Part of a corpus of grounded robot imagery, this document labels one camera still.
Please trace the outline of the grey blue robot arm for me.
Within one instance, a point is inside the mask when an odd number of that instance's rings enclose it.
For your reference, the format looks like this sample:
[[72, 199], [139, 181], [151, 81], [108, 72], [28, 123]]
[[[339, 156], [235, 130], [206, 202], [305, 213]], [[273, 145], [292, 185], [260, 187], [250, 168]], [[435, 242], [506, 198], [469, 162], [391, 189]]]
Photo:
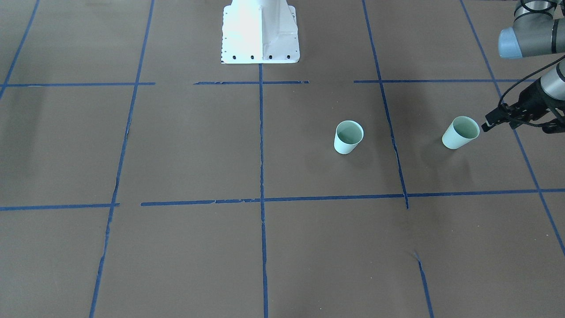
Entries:
[[[513, 25], [500, 32], [500, 57], [517, 60], [563, 54], [565, 22], [564, 18], [555, 18], [557, 9], [564, 10], [562, 0], [519, 0]], [[500, 98], [495, 109], [486, 115], [482, 124], [484, 132], [503, 123], [508, 123], [511, 129], [529, 125], [546, 134], [564, 132], [564, 58], [558, 58], [539, 71], [542, 76], [520, 92], [517, 102], [509, 104], [505, 96]]]

